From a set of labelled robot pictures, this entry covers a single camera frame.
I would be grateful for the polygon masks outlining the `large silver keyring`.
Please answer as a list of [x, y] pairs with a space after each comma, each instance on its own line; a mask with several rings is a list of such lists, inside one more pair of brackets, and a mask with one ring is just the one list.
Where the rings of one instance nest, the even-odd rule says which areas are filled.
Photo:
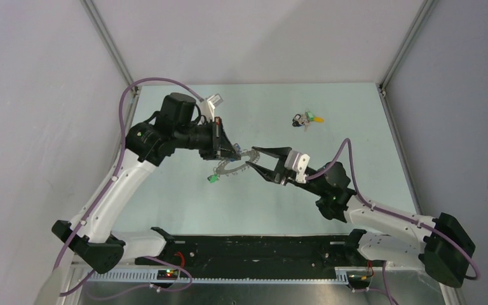
[[254, 149], [241, 151], [241, 159], [220, 161], [213, 169], [213, 176], [216, 179], [238, 175], [249, 168], [248, 163], [257, 163], [260, 159], [259, 153]]

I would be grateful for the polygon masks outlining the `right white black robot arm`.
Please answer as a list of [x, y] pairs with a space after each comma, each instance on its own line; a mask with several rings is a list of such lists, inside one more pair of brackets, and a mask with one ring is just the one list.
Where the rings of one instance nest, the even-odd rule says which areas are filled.
[[264, 180], [310, 192], [328, 220], [356, 225], [344, 247], [345, 260], [399, 262], [423, 269], [435, 281], [452, 288], [477, 280], [480, 271], [472, 259], [476, 246], [452, 215], [438, 217], [404, 212], [365, 198], [354, 173], [347, 173], [339, 155], [319, 170], [309, 167], [310, 156], [291, 147], [252, 148], [277, 160], [274, 169], [249, 161]]

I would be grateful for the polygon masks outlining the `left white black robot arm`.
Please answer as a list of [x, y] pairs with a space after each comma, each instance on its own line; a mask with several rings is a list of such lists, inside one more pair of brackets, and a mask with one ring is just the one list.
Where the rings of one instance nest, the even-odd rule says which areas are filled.
[[112, 228], [139, 186], [176, 149], [197, 150], [207, 161], [240, 159], [221, 118], [214, 114], [221, 103], [218, 94], [200, 103], [182, 93], [165, 96], [160, 110], [129, 129], [100, 192], [72, 220], [56, 221], [53, 234], [98, 274], [139, 257], [171, 263], [175, 247], [164, 230], [119, 233]]

